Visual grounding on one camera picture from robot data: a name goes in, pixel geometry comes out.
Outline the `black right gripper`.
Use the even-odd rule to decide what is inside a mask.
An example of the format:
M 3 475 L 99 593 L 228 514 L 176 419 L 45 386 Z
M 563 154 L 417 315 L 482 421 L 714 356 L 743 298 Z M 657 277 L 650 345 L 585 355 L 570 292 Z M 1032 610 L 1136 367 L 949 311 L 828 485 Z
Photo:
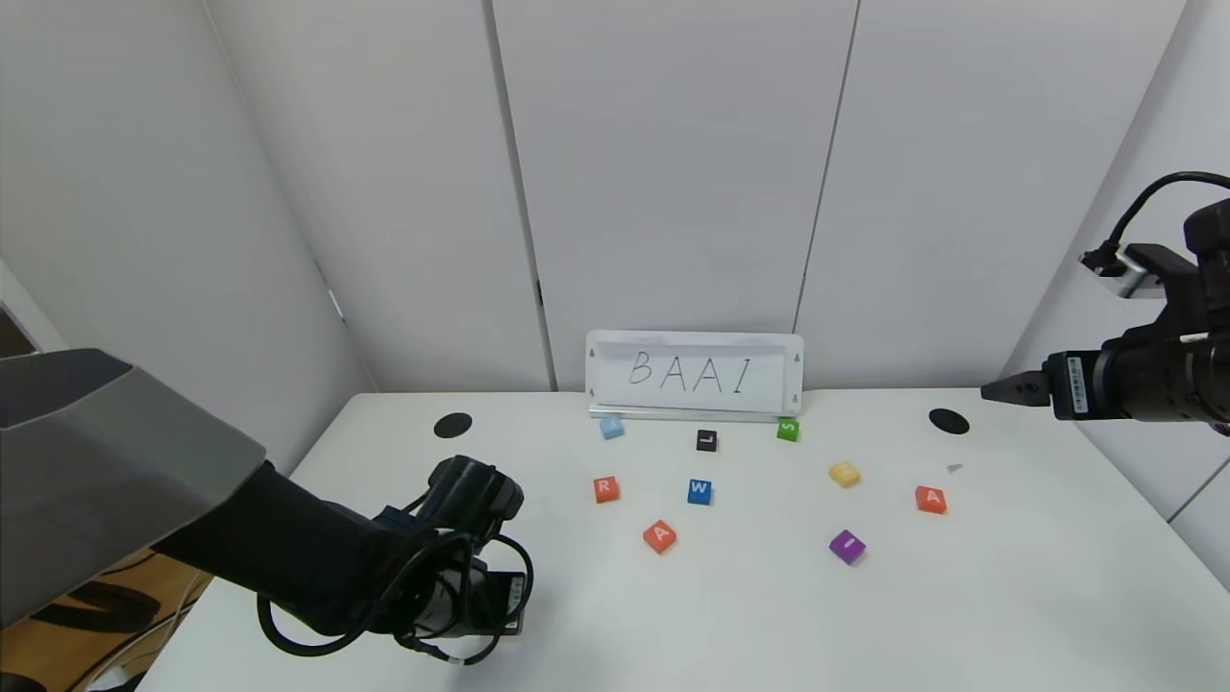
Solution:
M 1193 422 L 1194 364 L 1193 343 L 1059 352 L 1043 371 L 982 385 L 980 397 L 1009 406 L 1052 406 L 1059 420 Z

